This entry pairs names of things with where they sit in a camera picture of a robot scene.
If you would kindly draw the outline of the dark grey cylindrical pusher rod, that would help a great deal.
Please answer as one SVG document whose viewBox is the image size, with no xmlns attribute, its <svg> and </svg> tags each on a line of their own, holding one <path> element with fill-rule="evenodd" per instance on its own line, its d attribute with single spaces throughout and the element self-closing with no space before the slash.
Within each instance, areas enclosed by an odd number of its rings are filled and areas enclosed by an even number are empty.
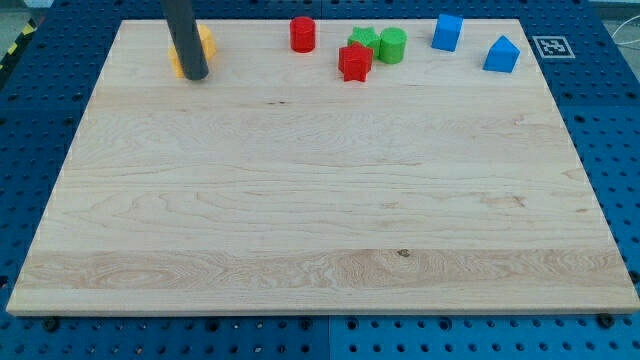
<svg viewBox="0 0 640 360">
<path fill-rule="evenodd" d="M 160 0 L 170 35 L 184 77 L 191 81 L 203 80 L 208 64 L 190 0 Z"/>
</svg>

